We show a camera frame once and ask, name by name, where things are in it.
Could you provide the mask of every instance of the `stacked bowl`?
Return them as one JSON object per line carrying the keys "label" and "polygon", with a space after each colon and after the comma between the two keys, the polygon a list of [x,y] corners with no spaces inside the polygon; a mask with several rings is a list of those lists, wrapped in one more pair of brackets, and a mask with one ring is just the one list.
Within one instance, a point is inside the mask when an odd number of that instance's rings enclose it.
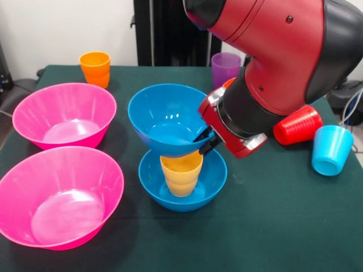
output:
{"label": "stacked bowl", "polygon": [[198,114],[206,94],[179,84],[158,84],[135,94],[128,106],[130,121],[140,139],[150,148],[139,165],[139,178],[150,196],[163,207],[187,212],[210,202],[227,177],[225,161],[217,151],[204,157],[191,194],[172,194],[165,180],[162,158],[180,158],[196,152],[210,138],[193,142],[207,125]]}

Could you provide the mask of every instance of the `red robot arm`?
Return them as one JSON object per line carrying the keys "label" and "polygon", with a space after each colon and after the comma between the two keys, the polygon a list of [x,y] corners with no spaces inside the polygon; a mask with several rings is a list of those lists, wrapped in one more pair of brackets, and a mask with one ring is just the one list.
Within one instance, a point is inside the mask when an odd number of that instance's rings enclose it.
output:
{"label": "red robot arm", "polygon": [[345,0],[184,0],[184,7],[200,28],[252,57],[230,87],[203,102],[199,112],[216,137],[201,153],[224,142],[236,157],[249,155],[263,133],[333,89],[363,56],[363,14]]}

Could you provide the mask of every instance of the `light blue cup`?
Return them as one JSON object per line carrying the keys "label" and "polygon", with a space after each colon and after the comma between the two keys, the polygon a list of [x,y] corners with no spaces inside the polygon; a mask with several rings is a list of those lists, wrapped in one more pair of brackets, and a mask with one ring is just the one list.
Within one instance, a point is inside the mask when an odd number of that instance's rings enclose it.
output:
{"label": "light blue cup", "polygon": [[323,126],[315,133],[313,168],[325,176],[336,176],[352,149],[353,135],[341,126]]}

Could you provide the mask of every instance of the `bowl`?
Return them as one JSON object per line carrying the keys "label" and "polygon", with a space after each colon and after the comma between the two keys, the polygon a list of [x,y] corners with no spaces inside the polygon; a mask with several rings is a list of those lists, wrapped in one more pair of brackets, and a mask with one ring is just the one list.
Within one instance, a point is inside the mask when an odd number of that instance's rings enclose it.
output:
{"label": "bowl", "polygon": [[204,157],[197,185],[187,197],[177,197],[170,193],[159,155],[153,151],[147,152],[142,158],[138,175],[144,189],[157,203],[169,210],[183,213],[197,210],[216,197],[226,183],[227,166],[216,150],[211,151]]}
{"label": "bowl", "polygon": [[124,191],[120,166],[89,147],[28,157],[0,181],[0,233],[28,247],[67,250],[92,239]]}
{"label": "bowl", "polygon": [[116,114],[116,100],[85,83],[53,85],[25,98],[15,108],[15,130],[43,150],[60,146],[96,147]]}
{"label": "bowl", "polygon": [[128,115],[141,140],[166,157],[188,155],[209,138],[193,143],[207,128],[198,113],[206,94],[179,84],[159,84],[142,89],[128,106]]}

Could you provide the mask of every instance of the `table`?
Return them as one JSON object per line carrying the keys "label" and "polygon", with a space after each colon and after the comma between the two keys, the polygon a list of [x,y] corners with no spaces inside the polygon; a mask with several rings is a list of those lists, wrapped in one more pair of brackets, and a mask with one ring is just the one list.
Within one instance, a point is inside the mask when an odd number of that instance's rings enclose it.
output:
{"label": "table", "polygon": [[[37,87],[84,81],[78,66],[48,66]],[[282,147],[269,139],[241,160],[219,146],[229,175],[214,201],[186,214],[156,204],[138,179],[147,148],[127,106],[138,90],[168,82],[212,90],[207,67],[111,68],[108,90],[118,110],[98,149],[124,171],[119,207],[94,239],[69,251],[27,248],[1,236],[0,271],[363,270],[363,171],[353,153],[340,176],[323,177],[311,169],[311,143]],[[336,124],[325,99],[314,107],[325,124]],[[13,131],[0,151],[0,177],[40,151]]]}

